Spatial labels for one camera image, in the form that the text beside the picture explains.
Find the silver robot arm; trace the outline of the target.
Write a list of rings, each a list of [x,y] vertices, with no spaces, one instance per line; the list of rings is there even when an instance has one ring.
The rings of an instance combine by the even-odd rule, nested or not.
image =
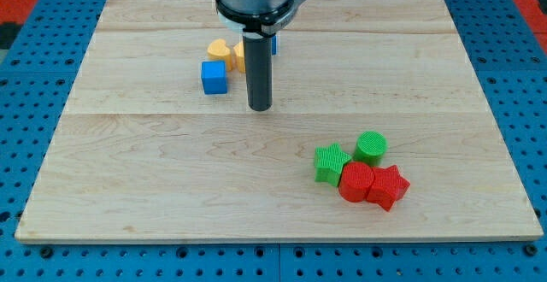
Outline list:
[[[306,0],[215,0],[219,19],[250,39],[271,38],[287,27]]]

